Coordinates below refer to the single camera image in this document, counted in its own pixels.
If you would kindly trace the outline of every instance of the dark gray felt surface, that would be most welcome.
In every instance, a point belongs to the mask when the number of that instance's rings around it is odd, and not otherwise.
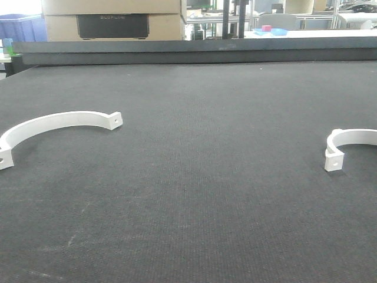
[[[51,113],[125,125],[33,137],[0,171],[0,282],[377,281],[377,62],[35,68],[0,131]]]

